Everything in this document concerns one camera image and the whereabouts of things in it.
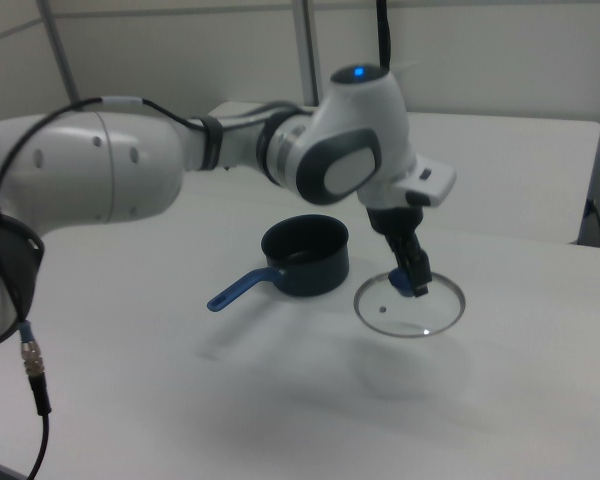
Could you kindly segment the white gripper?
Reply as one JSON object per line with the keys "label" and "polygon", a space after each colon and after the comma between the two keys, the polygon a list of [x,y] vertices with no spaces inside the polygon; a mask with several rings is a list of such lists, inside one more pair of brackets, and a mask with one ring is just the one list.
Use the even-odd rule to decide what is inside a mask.
{"label": "white gripper", "polygon": [[455,181],[451,166],[416,154],[414,165],[404,173],[387,180],[375,175],[357,190],[358,199],[369,208],[371,227],[385,237],[415,297],[426,295],[431,282],[429,257],[416,235],[424,218],[420,207],[439,206]]}

